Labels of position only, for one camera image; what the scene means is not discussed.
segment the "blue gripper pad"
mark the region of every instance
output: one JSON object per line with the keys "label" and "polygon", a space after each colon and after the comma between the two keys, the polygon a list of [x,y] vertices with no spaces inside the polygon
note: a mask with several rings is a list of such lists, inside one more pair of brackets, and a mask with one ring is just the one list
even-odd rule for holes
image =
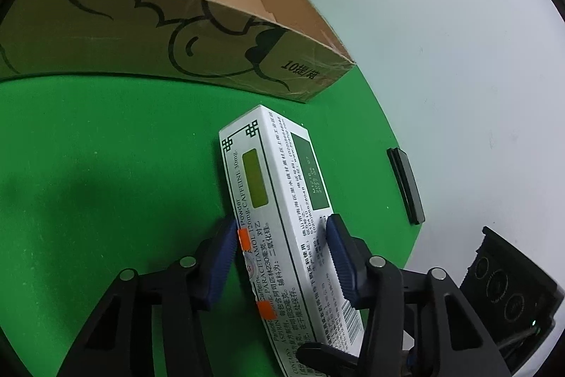
{"label": "blue gripper pad", "polygon": [[218,301],[224,289],[236,253],[236,229],[235,219],[225,219],[214,238],[202,242],[202,247],[197,250],[197,259],[200,263],[199,278],[201,285],[204,286],[204,290],[199,290],[200,295],[197,297],[206,310]]}
{"label": "blue gripper pad", "polygon": [[354,246],[355,243],[351,240],[340,215],[332,214],[328,218],[326,239],[344,297],[355,306],[359,300],[357,267],[351,252],[348,251],[351,250],[351,244]]}

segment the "green label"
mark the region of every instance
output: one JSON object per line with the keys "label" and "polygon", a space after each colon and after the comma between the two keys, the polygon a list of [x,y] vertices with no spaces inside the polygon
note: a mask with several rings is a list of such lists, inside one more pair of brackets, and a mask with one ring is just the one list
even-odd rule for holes
{"label": "green label", "polygon": [[269,197],[267,196],[267,189],[265,189],[257,149],[251,149],[245,152],[245,154],[241,156],[241,159],[244,162],[245,177],[248,181],[251,204],[254,208],[266,205],[269,203]]}
{"label": "green label", "polygon": [[328,196],[326,189],[324,189],[324,183],[321,182],[321,175],[316,165],[312,145],[300,136],[294,133],[290,134],[292,135],[292,141],[295,143],[296,154],[298,155],[304,182],[306,182],[312,209],[321,210],[322,208],[328,208]]}

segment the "green mat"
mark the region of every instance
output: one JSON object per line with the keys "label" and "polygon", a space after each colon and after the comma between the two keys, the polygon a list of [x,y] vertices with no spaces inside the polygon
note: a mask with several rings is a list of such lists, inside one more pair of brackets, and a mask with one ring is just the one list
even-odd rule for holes
{"label": "green mat", "polygon": [[[308,104],[142,78],[4,82],[0,325],[35,377],[57,373],[121,269],[165,268],[231,213],[218,130],[257,104],[309,130],[335,212],[405,264],[418,227],[386,156],[397,142],[358,69]],[[280,375],[250,296],[232,266],[221,301],[202,314],[216,377]]]}

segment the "white object in box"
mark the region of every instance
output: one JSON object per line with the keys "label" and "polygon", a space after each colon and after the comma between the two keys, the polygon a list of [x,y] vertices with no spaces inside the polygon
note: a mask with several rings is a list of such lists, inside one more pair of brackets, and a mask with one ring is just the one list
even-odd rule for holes
{"label": "white object in box", "polygon": [[239,241],[269,341],[286,377],[305,342],[359,355],[363,324],[326,243],[332,206],[308,131],[264,106],[220,131]]}

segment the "black drawing on cardboard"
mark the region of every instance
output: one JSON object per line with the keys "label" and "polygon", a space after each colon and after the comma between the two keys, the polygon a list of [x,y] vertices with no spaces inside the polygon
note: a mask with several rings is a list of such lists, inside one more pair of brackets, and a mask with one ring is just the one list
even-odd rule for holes
{"label": "black drawing on cardboard", "polygon": [[[95,9],[90,8],[87,5],[84,5],[80,0],[67,0],[70,4],[72,4],[77,9],[80,9],[83,12],[88,14],[96,15],[96,16],[103,16],[107,17],[110,20],[114,20],[114,18],[104,12],[97,11]],[[153,2],[147,2],[143,0],[132,0],[133,1],[133,8],[134,9],[150,9],[153,11],[157,16],[157,22],[155,24],[155,28],[161,28],[163,26],[168,25],[176,25],[176,28],[171,33],[171,36],[168,40],[167,44],[167,54],[170,63],[173,67],[180,73],[185,74],[191,77],[198,77],[198,78],[205,78],[205,79],[216,79],[216,78],[226,78],[226,77],[233,77],[233,76],[240,76],[242,74],[253,72],[259,78],[270,81],[276,82],[280,85],[283,85],[287,91],[290,91],[289,86],[273,77],[266,75],[261,70],[261,62],[267,56],[267,54],[273,49],[273,47],[277,44],[280,38],[286,33],[287,29],[275,25],[267,20],[262,20],[260,18],[256,18],[254,16],[249,16],[247,22],[241,28],[241,30],[234,30],[230,29],[227,26],[223,25],[211,12],[210,4],[208,1],[200,0],[202,14],[191,17],[191,18],[171,18],[166,19],[163,9],[156,5]],[[255,45],[253,47],[248,48],[245,50],[245,60],[249,62],[249,67],[230,72],[227,74],[198,74],[195,69],[188,69],[187,66],[182,65],[181,61],[189,62],[190,57],[195,56],[196,52],[194,51],[194,46],[199,41],[199,36],[197,34],[193,34],[189,31],[189,26],[194,25],[196,23],[208,21],[214,28],[222,34],[228,36],[245,36],[251,28],[257,26],[269,26],[270,28],[261,31],[255,37]],[[0,54],[4,59],[6,65],[16,74],[18,72],[15,68],[10,64],[4,49],[0,46]]]}

